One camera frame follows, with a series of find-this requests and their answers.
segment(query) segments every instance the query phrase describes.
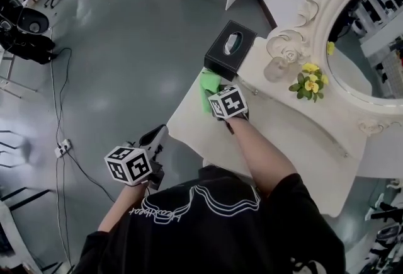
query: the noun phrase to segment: power strip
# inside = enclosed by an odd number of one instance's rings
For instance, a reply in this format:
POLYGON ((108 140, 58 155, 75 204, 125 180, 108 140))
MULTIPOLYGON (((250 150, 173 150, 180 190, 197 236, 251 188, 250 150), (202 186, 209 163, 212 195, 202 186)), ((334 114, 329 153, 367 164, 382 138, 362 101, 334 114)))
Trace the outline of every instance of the power strip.
POLYGON ((60 149, 58 147, 55 148, 55 154, 57 158, 62 157, 69 149, 71 149, 71 143, 69 140, 66 139, 60 143, 60 146, 60 149))

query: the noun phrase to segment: concrete floor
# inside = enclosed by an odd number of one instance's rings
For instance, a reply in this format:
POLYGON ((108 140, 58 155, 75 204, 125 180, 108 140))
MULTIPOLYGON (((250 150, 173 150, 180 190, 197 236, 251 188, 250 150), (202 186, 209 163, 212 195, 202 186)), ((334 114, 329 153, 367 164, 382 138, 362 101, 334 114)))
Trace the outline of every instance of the concrete floor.
MULTIPOLYGON (((61 0, 53 10, 36 7, 53 26, 60 50, 72 49, 69 83, 62 96, 61 139, 68 138, 82 168, 114 197, 122 185, 113 181, 103 157, 116 145, 136 140, 166 123, 203 66, 203 56, 228 20, 253 29, 261 37, 271 30, 256 0, 237 0, 225 11, 226 0, 61 0)), ((54 62, 58 94, 65 79, 68 51, 54 62)), ((39 190, 55 191, 55 131, 50 65, 17 59, 13 79, 38 89, 22 91, 22 100, 0 92, 0 140, 21 145, 15 156, 0 163, 3 193, 30 188, 9 201, 17 202, 39 190)), ((166 172, 161 188, 196 177, 202 160, 186 145, 169 139, 160 160, 166 172)), ((62 165, 59 161, 61 189, 62 165)), ((370 224, 363 216, 384 183, 358 178, 342 214, 326 219, 347 249, 370 224)), ((65 159, 65 198, 72 263, 77 263, 86 235, 96 230, 111 207, 107 196, 65 159)), ((21 235, 40 265, 64 261, 57 227, 56 194, 13 212, 21 235)), ((60 216, 65 233, 64 214, 60 216)))

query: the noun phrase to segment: black tissue box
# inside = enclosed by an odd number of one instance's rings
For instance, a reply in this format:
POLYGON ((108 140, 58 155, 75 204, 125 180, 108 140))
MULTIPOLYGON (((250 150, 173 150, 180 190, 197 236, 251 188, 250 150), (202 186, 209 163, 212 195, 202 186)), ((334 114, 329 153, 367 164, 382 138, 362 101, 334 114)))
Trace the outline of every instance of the black tissue box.
POLYGON ((230 20, 206 53, 204 66, 229 81, 233 80, 256 35, 256 32, 230 20))

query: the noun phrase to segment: person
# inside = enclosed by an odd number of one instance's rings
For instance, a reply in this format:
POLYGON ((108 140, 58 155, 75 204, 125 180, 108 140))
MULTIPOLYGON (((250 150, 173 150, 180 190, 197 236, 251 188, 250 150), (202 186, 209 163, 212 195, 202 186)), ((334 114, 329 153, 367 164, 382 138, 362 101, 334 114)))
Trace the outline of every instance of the person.
POLYGON ((0 28, 0 45, 5 51, 41 65, 47 64, 57 56, 51 53, 55 47, 51 39, 43 35, 22 33, 15 26, 9 31, 0 28))
POLYGON ((246 119, 226 122, 256 187, 216 166, 145 198, 126 186, 74 273, 344 274, 344 246, 294 165, 246 119))

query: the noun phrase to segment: green leaf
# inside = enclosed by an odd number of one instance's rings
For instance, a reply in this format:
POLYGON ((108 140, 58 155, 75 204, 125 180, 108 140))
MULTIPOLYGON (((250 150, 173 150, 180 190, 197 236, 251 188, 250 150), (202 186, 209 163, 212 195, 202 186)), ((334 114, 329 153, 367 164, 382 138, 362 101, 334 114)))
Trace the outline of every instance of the green leaf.
POLYGON ((298 91, 298 90, 300 90, 301 87, 302 87, 301 84, 293 84, 290 87, 288 87, 288 90, 289 91, 298 91))
POLYGON ((297 93, 297 98, 300 100, 302 97, 304 97, 304 94, 302 93, 303 88, 300 88, 297 93))
POLYGON ((319 90, 323 88, 323 82, 321 80, 316 80, 317 85, 319 86, 319 90))
POLYGON ((305 88, 302 88, 302 94, 308 99, 312 98, 312 92, 309 90, 306 90, 305 88))
POLYGON ((299 84, 303 84, 303 83, 304 83, 304 75, 303 75, 303 74, 299 73, 297 79, 298 79, 298 83, 299 83, 299 84))

